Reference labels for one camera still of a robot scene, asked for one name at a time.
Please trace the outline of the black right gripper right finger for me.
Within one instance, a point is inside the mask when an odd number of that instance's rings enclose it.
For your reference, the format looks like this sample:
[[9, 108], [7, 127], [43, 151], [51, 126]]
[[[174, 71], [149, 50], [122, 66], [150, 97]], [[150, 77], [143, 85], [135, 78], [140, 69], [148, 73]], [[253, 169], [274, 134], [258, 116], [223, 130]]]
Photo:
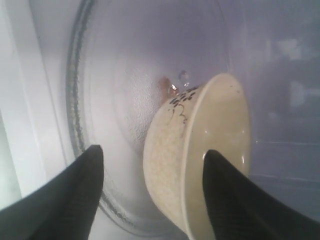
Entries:
[[217, 240], [318, 240], [319, 222], [275, 199], [220, 152], [204, 157], [203, 192]]

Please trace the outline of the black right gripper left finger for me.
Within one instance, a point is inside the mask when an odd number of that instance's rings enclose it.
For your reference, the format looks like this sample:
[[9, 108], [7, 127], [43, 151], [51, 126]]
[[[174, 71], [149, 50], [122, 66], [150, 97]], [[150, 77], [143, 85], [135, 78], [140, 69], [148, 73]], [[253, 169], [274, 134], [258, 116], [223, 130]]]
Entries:
[[40, 189], [0, 212], [2, 240], [87, 240], [104, 182], [104, 155], [91, 145]]

